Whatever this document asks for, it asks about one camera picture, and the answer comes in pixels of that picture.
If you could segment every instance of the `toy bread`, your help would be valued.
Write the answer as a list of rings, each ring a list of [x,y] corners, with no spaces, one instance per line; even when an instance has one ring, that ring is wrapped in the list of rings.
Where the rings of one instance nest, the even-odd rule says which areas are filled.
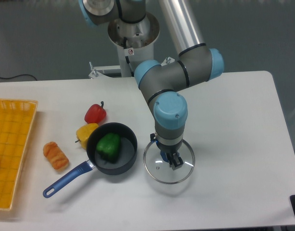
[[[55,142],[45,144],[43,153],[55,170],[62,171],[68,167],[69,159]]]

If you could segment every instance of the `glass lid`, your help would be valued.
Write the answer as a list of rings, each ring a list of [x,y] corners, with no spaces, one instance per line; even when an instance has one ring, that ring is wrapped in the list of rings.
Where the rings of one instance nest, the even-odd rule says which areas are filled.
[[[195,155],[191,146],[183,140],[175,159],[181,167],[170,166],[168,154],[161,152],[156,142],[150,142],[144,150],[143,161],[149,175],[160,183],[177,184],[187,179],[195,167]]]

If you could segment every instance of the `blue pot handle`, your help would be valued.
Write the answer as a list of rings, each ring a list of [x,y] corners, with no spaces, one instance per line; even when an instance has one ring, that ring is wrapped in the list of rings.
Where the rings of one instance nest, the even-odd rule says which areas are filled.
[[[52,185],[50,185],[47,189],[45,189],[43,191],[43,196],[45,198],[50,198],[57,191],[59,191],[68,183],[70,183],[72,180],[74,180],[76,177],[79,177],[80,175],[87,173],[91,170],[92,170],[92,167],[87,161],[81,163],[80,165],[78,165],[77,167],[69,171],[67,174],[65,174],[63,177],[61,177],[59,180],[54,182]]]

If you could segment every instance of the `yellow basket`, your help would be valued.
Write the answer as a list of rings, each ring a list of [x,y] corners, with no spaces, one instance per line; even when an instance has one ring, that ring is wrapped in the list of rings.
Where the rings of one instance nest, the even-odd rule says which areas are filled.
[[[0,210],[10,210],[37,101],[0,99]]]

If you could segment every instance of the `saucepan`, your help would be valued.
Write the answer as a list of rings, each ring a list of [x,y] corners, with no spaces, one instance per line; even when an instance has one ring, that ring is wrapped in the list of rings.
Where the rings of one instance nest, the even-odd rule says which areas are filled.
[[[115,163],[103,160],[96,151],[98,141],[110,132],[119,134],[121,137],[119,158]],[[89,159],[45,189],[43,191],[44,197],[53,196],[72,180],[94,168],[107,175],[120,175],[126,172],[133,166],[137,157],[137,138],[134,132],[124,124],[106,123],[92,132],[87,142],[86,153]]]

